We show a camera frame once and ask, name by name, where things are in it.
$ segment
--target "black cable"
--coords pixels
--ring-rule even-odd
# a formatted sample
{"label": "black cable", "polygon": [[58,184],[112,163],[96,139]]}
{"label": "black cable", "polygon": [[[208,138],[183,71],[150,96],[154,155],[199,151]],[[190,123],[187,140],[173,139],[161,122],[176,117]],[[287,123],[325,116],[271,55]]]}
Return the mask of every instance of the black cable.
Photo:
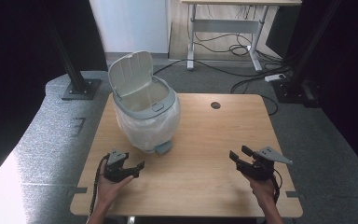
{"label": "black cable", "polygon": [[251,7],[248,7],[248,11],[246,12],[246,17],[245,14],[243,14],[243,19],[244,20],[248,20],[248,15],[249,15],[249,10],[251,9]]}
{"label": "black cable", "polygon": [[97,173],[95,174],[94,188],[92,190],[92,199],[91,199],[91,204],[89,206],[89,217],[91,216],[92,212],[94,211],[95,199],[97,197],[98,181],[100,179],[101,165],[103,164],[103,161],[107,160],[107,159],[109,159],[109,154],[107,154],[106,156],[104,156],[101,159],[100,164],[98,165],[98,168],[97,168]]}
{"label": "black cable", "polygon": [[274,100],[272,100],[271,98],[269,98],[269,97],[267,97],[267,96],[265,96],[265,95],[260,95],[260,96],[263,97],[263,98],[265,98],[265,99],[270,100],[273,104],[275,104],[275,110],[274,110],[273,112],[271,112],[271,113],[268,113],[268,115],[269,115],[269,116],[272,116],[272,115],[276,114],[276,113],[278,112],[278,109],[279,109],[278,104],[277,104]]}
{"label": "black cable", "polygon": [[245,84],[246,82],[258,80],[260,78],[264,78],[266,76],[272,75],[272,74],[277,73],[277,72],[278,73],[285,73],[285,72],[288,72],[288,71],[290,71],[290,68],[288,68],[287,66],[282,66],[282,67],[279,67],[279,68],[268,70],[268,71],[263,72],[263,73],[258,73],[257,75],[254,75],[253,78],[245,79],[243,81],[240,81],[240,82],[234,84],[234,86],[231,88],[230,93],[233,93],[239,86]]}
{"label": "black cable", "polygon": [[264,74],[264,73],[259,73],[259,74],[254,74],[254,75],[242,75],[242,74],[236,74],[236,73],[231,73],[231,72],[228,72],[228,71],[225,71],[223,69],[220,69],[220,68],[216,68],[216,67],[213,67],[213,66],[210,66],[209,64],[207,63],[202,63],[200,61],[197,61],[197,60],[189,60],[189,59],[182,59],[182,60],[179,60],[179,61],[176,61],[174,63],[170,63],[168,65],[165,65],[164,67],[160,68],[158,71],[154,72],[153,75],[157,74],[158,72],[166,69],[167,67],[170,67],[176,63],[179,63],[179,62],[187,62],[187,61],[191,61],[191,62],[195,62],[195,63],[200,63],[202,65],[205,65],[206,67],[209,67],[209,68],[212,68],[216,71],[219,71],[219,72],[223,72],[223,73],[227,73],[227,74],[230,74],[232,76],[236,76],[236,77],[258,77],[260,76],[260,74]]}
{"label": "black cable", "polygon": [[260,56],[260,57],[262,57],[264,59],[267,59],[267,60],[269,60],[271,62],[274,62],[274,63],[282,63],[283,62],[283,59],[268,55],[266,53],[261,52],[258,49],[256,50],[256,52],[257,52],[258,56]]}
{"label": "black cable", "polygon": [[246,90],[248,89],[248,87],[249,87],[249,82],[246,82],[246,86],[245,86],[245,89],[243,90],[242,94],[246,93]]}
{"label": "black cable", "polygon": [[[257,6],[255,6],[255,11],[257,10]],[[254,11],[254,20],[255,20],[255,11]]]}
{"label": "black cable", "polygon": [[213,16],[212,16],[212,14],[211,14],[211,9],[209,8],[209,5],[206,5],[206,7],[208,8],[208,13],[209,13],[209,15],[210,15],[211,18],[213,19]]}
{"label": "black cable", "polygon": [[237,15],[235,16],[235,19],[237,19],[237,20],[239,20],[240,19],[240,16],[241,16],[241,14],[242,14],[242,12],[243,12],[243,9],[244,9],[244,7],[243,6],[240,6],[240,11],[237,13]]}
{"label": "black cable", "polygon": [[281,176],[281,174],[280,174],[277,170],[274,169],[274,171],[278,174],[278,176],[279,176],[279,178],[280,178],[280,180],[281,180],[281,184],[280,184],[280,186],[279,186],[279,188],[281,188],[281,187],[282,187],[282,184],[283,184],[282,176]]}
{"label": "black cable", "polygon": [[[188,29],[188,23],[189,23],[189,16],[190,16],[190,5],[187,6],[187,37],[188,39],[190,39],[190,31]],[[206,48],[207,50],[211,51],[211,52],[214,52],[214,53],[227,53],[227,52],[231,52],[232,54],[236,55],[236,56],[245,56],[246,54],[249,53],[248,49],[242,45],[239,40],[238,40],[238,37],[242,37],[244,39],[246,39],[251,45],[252,45],[252,42],[249,41],[248,38],[246,38],[245,36],[243,35],[240,35],[240,34],[225,34],[225,35],[220,35],[220,36],[217,36],[217,37],[213,37],[213,38],[210,38],[210,39],[200,39],[198,36],[197,36],[197,32],[194,32],[194,36],[200,41],[200,42],[204,42],[204,41],[211,41],[211,40],[215,40],[215,39],[218,39],[218,38],[221,38],[221,37],[224,37],[224,36],[229,36],[229,35],[236,35],[237,36],[237,42],[239,43],[239,45],[231,45],[228,50],[215,50],[215,49],[210,49],[208,47],[206,47],[205,45],[201,44],[201,43],[196,43],[196,42],[193,42],[195,45],[200,45],[204,48]],[[237,50],[237,49],[245,49],[245,53],[236,53],[234,50]]]}
{"label": "black cable", "polygon": [[275,178],[275,176],[272,176],[271,180],[272,180],[272,184],[274,185],[274,188],[275,188],[274,202],[277,203],[278,198],[279,198],[279,196],[281,194],[281,191],[280,191],[280,188],[278,186],[278,182],[277,182],[277,179]]}

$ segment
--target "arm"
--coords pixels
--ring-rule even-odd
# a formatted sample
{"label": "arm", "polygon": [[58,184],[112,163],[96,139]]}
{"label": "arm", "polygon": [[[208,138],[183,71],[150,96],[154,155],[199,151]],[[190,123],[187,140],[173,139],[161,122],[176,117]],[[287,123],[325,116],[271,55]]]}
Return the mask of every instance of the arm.
{"label": "arm", "polygon": [[277,206],[274,202],[274,186],[272,181],[256,181],[247,175],[245,176],[254,190],[254,195],[257,198],[258,205],[264,212],[268,224],[283,224],[283,220]]}
{"label": "arm", "polygon": [[98,180],[97,188],[97,199],[94,205],[94,211],[91,216],[89,216],[89,220],[87,221],[88,224],[102,224],[110,205],[118,196],[118,192],[133,180],[133,176],[130,175],[119,183],[109,181],[103,177],[105,165],[106,160],[103,161],[101,165],[100,178]]}

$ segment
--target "white wall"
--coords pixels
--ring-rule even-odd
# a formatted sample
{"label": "white wall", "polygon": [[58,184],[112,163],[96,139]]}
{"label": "white wall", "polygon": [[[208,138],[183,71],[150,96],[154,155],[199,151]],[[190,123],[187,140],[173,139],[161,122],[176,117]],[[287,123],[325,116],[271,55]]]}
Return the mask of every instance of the white wall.
{"label": "white wall", "polygon": [[89,0],[104,51],[168,53],[171,0]]}

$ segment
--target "desk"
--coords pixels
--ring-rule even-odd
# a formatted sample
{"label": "desk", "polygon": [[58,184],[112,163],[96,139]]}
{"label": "desk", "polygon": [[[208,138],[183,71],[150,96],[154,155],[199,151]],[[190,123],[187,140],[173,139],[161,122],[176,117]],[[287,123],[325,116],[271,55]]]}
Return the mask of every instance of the desk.
{"label": "desk", "polygon": [[[181,0],[181,3],[191,5],[190,13],[190,43],[187,50],[187,69],[194,69],[194,34],[195,32],[209,33],[236,33],[236,34],[255,34],[251,46],[248,46],[249,55],[255,67],[259,72],[261,68],[255,53],[258,39],[269,10],[269,6],[299,6],[301,0]],[[263,13],[258,21],[231,21],[231,20],[202,20],[196,19],[197,5],[238,5],[238,6],[264,6]]]}
{"label": "desk", "polygon": [[[271,146],[281,152],[262,98],[243,94],[179,93],[178,96],[181,120],[172,139],[173,147],[165,155],[144,154],[131,145],[117,125],[112,95],[109,96],[77,185],[87,188],[87,192],[75,195],[72,213],[89,213],[98,163],[115,147],[130,152],[124,167],[145,160],[145,168],[139,178],[120,192],[109,215],[264,216],[249,182],[228,157],[233,150],[243,160],[251,162],[251,158],[241,153],[242,145],[253,150]],[[218,102],[221,107],[213,109],[212,102]],[[275,168],[283,178],[277,204],[281,215],[300,217],[302,208],[298,198],[286,196],[286,191],[295,191],[286,165],[276,163]]]}

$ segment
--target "human hand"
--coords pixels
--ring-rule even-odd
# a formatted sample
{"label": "human hand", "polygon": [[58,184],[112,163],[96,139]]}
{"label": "human hand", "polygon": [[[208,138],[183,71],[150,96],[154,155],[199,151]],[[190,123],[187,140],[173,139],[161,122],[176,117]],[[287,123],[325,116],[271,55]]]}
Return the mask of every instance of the human hand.
{"label": "human hand", "polygon": [[275,188],[271,179],[268,179],[266,181],[254,180],[248,175],[242,175],[249,180],[250,186],[253,189],[253,194],[257,198],[257,202],[260,207],[262,207],[266,203],[274,203]]}
{"label": "human hand", "polygon": [[97,203],[105,206],[110,206],[119,191],[133,180],[133,175],[130,175],[118,183],[114,183],[103,176],[105,170],[106,160],[101,164],[100,178],[98,180],[97,188]]}
{"label": "human hand", "polygon": [[271,179],[266,181],[254,180],[245,176],[253,189],[253,193],[257,198],[258,205],[263,209],[268,224],[283,224],[283,220],[274,202],[275,188]]}

